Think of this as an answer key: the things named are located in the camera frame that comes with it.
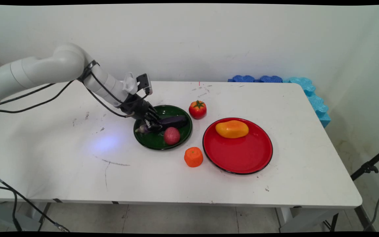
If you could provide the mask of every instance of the yellow mango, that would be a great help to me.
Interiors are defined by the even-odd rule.
[[[241,138],[248,134],[248,126],[238,120],[216,124],[216,132],[224,138]]]

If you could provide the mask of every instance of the blue foam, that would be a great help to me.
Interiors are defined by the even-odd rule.
[[[324,104],[324,100],[321,97],[318,97],[315,93],[312,96],[308,96],[308,100],[319,118],[324,116],[328,111],[328,106]]]
[[[232,79],[228,79],[227,82],[254,82],[255,78],[250,75],[241,76],[236,75]]]
[[[260,77],[260,79],[258,81],[259,82],[272,82],[272,83],[282,83],[283,82],[282,78],[280,78],[278,76],[271,76],[271,77],[262,76],[262,77]]]
[[[316,91],[316,87],[313,86],[313,82],[306,77],[291,77],[289,78],[289,83],[299,84],[304,90],[305,95],[307,96],[311,96],[314,93],[314,91]]]
[[[322,117],[319,117],[319,119],[323,127],[326,127],[331,121],[331,118],[327,113],[325,113]]]

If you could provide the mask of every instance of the toy orange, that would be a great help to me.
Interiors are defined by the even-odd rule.
[[[189,167],[197,167],[203,163],[203,153],[198,147],[191,147],[185,151],[184,159]]]

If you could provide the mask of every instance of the table leg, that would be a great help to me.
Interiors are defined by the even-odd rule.
[[[290,213],[290,217],[292,218],[289,217],[287,210],[281,210],[280,212],[282,213],[281,214],[282,217],[279,216],[279,211],[278,211],[279,221],[282,226],[280,228],[280,232],[290,233],[290,232],[306,231],[309,228],[313,227],[314,225],[320,222],[323,222],[324,220],[339,213],[340,210],[305,208],[305,209],[301,209],[300,213],[296,215],[295,217],[292,217],[292,214]]]

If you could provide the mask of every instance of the red tomato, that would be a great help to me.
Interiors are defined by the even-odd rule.
[[[201,119],[207,113],[207,106],[203,101],[197,100],[191,103],[188,110],[192,117],[195,119]]]

